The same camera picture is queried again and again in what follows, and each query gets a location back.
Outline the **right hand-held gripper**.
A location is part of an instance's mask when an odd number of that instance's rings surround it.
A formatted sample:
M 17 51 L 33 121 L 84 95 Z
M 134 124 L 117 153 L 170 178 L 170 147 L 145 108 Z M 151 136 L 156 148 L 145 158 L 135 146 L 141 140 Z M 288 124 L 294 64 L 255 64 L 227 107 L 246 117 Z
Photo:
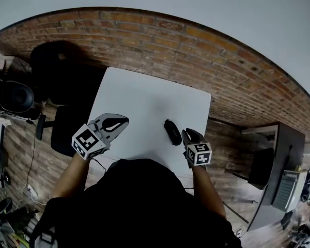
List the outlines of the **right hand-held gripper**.
M 205 166 L 210 164 L 212 148 L 210 143 L 204 143 L 205 138 L 199 132 L 186 128 L 181 131 L 185 156 L 189 168 L 193 166 Z

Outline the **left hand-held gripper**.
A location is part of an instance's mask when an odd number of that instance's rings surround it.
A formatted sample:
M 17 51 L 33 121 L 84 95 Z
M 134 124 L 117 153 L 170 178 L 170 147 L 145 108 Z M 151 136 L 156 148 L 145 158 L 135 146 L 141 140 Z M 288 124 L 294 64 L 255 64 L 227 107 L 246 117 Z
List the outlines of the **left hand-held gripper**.
M 83 124 L 73 135 L 71 145 L 84 160 L 103 154 L 110 148 L 110 141 L 114 140 L 129 124 L 129 119 L 119 114 L 105 113 Z

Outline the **black oval plastic case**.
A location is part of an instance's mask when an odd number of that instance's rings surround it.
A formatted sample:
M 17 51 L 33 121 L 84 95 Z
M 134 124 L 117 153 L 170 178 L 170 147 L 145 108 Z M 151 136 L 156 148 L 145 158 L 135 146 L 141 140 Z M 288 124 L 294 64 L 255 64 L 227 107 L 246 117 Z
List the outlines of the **black oval plastic case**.
M 177 126 L 169 119 L 164 122 L 164 129 L 166 130 L 171 143 L 174 146 L 179 146 L 182 142 L 181 134 Z

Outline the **person's left forearm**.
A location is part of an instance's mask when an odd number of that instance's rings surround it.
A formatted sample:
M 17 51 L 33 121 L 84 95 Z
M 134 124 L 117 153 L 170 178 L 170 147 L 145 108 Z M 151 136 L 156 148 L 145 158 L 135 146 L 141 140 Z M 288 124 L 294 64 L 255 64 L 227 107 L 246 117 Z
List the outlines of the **person's left forearm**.
M 89 160 L 84 160 L 78 153 L 75 153 L 58 179 L 52 192 L 52 198 L 74 197 L 83 192 L 85 190 L 89 165 Z

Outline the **person's right forearm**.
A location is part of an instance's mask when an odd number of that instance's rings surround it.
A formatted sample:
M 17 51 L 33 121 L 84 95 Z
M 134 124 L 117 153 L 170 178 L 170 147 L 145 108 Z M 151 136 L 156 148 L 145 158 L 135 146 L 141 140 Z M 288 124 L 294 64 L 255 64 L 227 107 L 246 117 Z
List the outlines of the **person's right forearm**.
M 222 199 L 216 191 L 207 170 L 201 166 L 192 166 L 194 196 L 209 210 L 226 219 Z

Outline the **black office chair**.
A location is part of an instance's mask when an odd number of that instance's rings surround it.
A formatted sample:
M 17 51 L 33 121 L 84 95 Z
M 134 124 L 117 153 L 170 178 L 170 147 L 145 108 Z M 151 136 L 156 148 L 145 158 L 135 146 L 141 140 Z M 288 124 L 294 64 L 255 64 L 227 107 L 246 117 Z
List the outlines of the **black office chair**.
M 65 156 L 73 156 L 72 136 L 89 119 L 107 67 L 89 60 L 77 45 L 68 41 L 46 42 L 30 54 L 32 74 L 41 92 L 57 106 L 55 118 L 40 115 L 36 138 L 52 129 L 50 145 Z

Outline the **black desk chair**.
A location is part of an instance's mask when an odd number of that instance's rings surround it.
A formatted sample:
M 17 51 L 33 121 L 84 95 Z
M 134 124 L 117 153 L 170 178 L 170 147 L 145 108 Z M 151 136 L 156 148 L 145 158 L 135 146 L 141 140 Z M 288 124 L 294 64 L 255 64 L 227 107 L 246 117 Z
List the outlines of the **black desk chair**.
M 259 190 L 263 190 L 270 179 L 274 162 L 274 149 L 267 148 L 254 153 L 248 183 Z

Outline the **person's black shirt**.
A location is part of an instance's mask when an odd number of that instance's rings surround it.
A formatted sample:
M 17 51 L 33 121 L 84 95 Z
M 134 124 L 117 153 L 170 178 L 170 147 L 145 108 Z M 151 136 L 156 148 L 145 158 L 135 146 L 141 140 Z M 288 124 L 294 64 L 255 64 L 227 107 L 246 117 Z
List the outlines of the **person's black shirt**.
M 150 159 L 120 160 L 77 196 L 50 199 L 30 246 L 44 234 L 57 248 L 242 248 L 223 216 Z

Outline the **black rounded device white trim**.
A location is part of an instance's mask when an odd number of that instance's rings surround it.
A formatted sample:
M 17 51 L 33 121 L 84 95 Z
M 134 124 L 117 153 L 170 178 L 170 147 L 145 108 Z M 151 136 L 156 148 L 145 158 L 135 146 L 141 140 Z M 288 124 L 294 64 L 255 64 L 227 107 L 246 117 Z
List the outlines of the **black rounded device white trim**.
M 13 113 L 29 110 L 34 103 L 34 93 L 26 85 L 0 79 L 0 107 Z

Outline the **white power strip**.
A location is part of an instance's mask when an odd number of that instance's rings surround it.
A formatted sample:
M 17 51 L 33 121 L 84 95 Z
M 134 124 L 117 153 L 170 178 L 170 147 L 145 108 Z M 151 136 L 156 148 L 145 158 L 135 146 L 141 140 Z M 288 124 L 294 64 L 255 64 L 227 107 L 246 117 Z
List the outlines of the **white power strip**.
M 31 197 L 38 197 L 37 191 L 30 184 L 27 184 L 26 187 Z

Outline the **grey laptop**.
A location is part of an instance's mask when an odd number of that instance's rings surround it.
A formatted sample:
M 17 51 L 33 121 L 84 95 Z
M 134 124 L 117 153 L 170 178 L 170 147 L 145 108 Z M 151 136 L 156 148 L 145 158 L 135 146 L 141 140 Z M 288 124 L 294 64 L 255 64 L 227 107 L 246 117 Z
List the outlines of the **grey laptop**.
M 272 206 L 286 213 L 294 210 L 300 200 L 307 177 L 307 170 L 284 170 Z

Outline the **grey body-worn device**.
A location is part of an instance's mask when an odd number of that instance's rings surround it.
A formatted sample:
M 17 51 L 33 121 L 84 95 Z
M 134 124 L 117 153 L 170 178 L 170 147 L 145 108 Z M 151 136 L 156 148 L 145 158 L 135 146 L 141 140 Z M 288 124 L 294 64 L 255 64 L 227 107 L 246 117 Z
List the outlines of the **grey body-worn device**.
M 55 227 L 43 232 L 34 242 L 34 248 L 58 248 L 55 236 Z

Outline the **dark desk white frame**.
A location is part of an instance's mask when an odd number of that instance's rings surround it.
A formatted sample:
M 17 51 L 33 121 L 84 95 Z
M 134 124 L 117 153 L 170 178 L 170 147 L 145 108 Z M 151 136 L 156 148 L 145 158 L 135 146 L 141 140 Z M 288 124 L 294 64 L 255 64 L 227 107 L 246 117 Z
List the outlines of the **dark desk white frame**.
M 285 211 L 272 206 L 282 172 L 302 164 L 305 135 L 282 122 L 257 126 L 241 131 L 242 134 L 274 132 L 274 162 L 269 181 L 263 190 L 256 212 L 248 224 L 247 232 L 279 222 Z

